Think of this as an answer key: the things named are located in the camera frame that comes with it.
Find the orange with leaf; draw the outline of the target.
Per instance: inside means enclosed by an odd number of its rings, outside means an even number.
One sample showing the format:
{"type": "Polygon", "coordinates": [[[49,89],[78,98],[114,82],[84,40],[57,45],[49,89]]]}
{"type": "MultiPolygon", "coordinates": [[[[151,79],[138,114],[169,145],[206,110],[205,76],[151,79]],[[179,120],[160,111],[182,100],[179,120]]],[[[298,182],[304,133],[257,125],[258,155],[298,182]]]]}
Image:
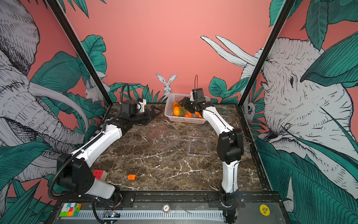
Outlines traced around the orange with leaf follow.
{"type": "Polygon", "coordinates": [[[186,111],[185,117],[191,118],[191,117],[192,117],[192,114],[191,114],[189,111],[186,111]]]}

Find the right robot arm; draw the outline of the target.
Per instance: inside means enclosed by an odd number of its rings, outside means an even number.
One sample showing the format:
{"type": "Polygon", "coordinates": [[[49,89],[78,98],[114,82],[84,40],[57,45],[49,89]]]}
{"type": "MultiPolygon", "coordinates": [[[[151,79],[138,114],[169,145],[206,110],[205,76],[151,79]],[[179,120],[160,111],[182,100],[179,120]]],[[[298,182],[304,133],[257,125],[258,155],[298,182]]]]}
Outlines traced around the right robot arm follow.
{"type": "Polygon", "coordinates": [[[198,113],[216,131],[217,154],[223,164],[222,189],[226,194],[234,193],[238,190],[238,166],[244,152],[242,131],[224,120],[214,104],[206,100],[202,88],[193,89],[182,104],[190,113],[198,113]]]}

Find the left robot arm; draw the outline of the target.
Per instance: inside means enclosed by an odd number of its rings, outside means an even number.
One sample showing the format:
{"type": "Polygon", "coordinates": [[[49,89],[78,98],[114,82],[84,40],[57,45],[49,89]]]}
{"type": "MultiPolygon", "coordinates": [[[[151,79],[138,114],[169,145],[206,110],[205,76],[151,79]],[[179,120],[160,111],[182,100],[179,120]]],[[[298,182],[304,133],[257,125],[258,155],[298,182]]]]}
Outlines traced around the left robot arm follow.
{"type": "Polygon", "coordinates": [[[96,200],[104,199],[113,207],[119,205],[123,199],[120,188],[97,179],[91,167],[112,143],[133,126],[145,126],[161,113],[162,109],[146,107],[144,99],[121,103],[120,112],[108,115],[102,130],[93,139],[71,154],[58,157],[57,173],[50,182],[48,196],[61,199],[72,195],[87,195],[96,200]]]}

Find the white plastic basket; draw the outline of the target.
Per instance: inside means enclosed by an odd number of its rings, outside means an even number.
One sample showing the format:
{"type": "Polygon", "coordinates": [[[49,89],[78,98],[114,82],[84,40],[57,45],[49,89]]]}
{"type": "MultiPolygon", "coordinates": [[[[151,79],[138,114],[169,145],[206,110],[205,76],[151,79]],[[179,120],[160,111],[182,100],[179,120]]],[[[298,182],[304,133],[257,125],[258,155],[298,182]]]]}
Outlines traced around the white plastic basket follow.
{"type": "Polygon", "coordinates": [[[169,94],[169,96],[167,98],[167,102],[166,102],[166,107],[165,107],[165,116],[170,121],[193,123],[193,124],[204,124],[206,122],[206,120],[204,118],[199,118],[197,115],[195,115],[195,112],[191,113],[192,114],[191,118],[185,117],[185,114],[186,114],[187,110],[180,106],[180,101],[184,97],[190,97],[190,95],[191,95],[191,93],[190,94],[183,94],[183,93],[171,93],[171,94],[169,94]],[[172,105],[173,105],[174,102],[179,103],[179,107],[181,108],[180,116],[174,116],[174,114],[173,114],[174,107],[172,105]]]}

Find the small orange block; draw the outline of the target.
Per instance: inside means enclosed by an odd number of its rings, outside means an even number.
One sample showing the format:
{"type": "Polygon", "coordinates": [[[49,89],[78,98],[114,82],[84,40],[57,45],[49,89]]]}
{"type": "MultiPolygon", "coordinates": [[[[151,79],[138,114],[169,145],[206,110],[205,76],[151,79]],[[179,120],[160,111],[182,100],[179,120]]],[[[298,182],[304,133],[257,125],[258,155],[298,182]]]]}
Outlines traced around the small orange block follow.
{"type": "Polygon", "coordinates": [[[132,175],[132,174],[128,175],[127,180],[135,181],[136,180],[136,175],[132,175]]]}

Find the red cube on table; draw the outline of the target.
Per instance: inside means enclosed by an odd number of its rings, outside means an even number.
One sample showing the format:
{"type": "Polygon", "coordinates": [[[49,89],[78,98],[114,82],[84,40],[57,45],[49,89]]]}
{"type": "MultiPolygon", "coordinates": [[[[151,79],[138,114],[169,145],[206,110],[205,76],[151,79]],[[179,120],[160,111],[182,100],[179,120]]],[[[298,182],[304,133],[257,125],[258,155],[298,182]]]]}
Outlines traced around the red cube on table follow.
{"type": "Polygon", "coordinates": [[[101,181],[105,181],[107,176],[108,176],[108,173],[105,171],[105,170],[95,170],[93,172],[93,175],[96,179],[98,180],[101,180],[101,181]]]}

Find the small circuit board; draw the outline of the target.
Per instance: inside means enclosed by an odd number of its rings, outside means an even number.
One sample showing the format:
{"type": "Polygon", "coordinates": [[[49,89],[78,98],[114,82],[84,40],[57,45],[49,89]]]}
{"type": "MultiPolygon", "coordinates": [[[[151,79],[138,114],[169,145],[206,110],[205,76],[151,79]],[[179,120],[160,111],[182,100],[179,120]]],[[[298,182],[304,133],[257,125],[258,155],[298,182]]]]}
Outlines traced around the small circuit board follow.
{"type": "Polygon", "coordinates": [[[104,219],[116,219],[116,218],[120,218],[121,217],[121,212],[120,211],[113,211],[113,210],[107,210],[104,215],[103,218],[104,219]]]}

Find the yellow round sticker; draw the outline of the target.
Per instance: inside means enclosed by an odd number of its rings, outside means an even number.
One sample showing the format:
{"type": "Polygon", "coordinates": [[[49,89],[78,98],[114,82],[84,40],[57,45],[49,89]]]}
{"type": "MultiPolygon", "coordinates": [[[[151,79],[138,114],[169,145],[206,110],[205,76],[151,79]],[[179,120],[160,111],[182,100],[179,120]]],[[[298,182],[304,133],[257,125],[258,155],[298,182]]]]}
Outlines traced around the yellow round sticker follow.
{"type": "Polygon", "coordinates": [[[270,215],[269,207],[265,204],[261,204],[260,205],[260,213],[264,216],[269,216],[270,215]]]}

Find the colourful cube on rail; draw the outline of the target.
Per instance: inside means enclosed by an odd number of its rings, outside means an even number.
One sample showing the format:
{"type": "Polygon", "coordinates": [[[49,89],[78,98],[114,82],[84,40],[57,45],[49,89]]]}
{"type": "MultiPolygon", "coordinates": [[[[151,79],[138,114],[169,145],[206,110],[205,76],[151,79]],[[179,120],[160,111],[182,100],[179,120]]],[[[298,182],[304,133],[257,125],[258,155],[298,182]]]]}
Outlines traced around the colourful cube on rail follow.
{"type": "Polygon", "coordinates": [[[64,203],[59,217],[78,217],[81,208],[81,203],[64,203]]]}

